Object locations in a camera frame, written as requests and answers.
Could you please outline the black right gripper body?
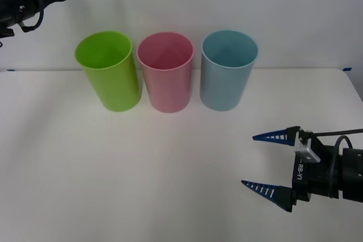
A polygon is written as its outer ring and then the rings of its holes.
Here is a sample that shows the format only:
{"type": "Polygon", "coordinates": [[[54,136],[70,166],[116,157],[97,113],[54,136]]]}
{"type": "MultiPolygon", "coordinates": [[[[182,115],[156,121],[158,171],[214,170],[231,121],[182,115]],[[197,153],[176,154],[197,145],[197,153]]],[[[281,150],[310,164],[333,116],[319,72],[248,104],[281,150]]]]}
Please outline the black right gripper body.
{"type": "Polygon", "coordinates": [[[324,145],[318,138],[311,140],[311,149],[320,158],[319,163],[308,163],[295,156],[292,177],[292,199],[309,202],[316,194],[329,198],[339,197],[341,175],[339,150],[324,145]]]}

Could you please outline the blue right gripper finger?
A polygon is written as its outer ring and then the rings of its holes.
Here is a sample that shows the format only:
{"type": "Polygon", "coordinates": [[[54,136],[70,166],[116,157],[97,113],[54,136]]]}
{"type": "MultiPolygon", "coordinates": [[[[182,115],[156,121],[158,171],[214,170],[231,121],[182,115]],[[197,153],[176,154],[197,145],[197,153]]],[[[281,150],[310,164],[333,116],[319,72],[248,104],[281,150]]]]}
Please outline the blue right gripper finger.
{"type": "Polygon", "coordinates": [[[300,126],[293,126],[284,130],[277,130],[268,133],[255,135],[252,137],[254,141],[278,143],[281,145],[294,146],[296,133],[300,131],[300,126]]]}
{"type": "Polygon", "coordinates": [[[241,183],[259,196],[282,208],[286,212],[291,213],[293,206],[296,205],[297,200],[294,196],[294,191],[292,188],[260,184],[246,180],[242,180],[241,183]]]}

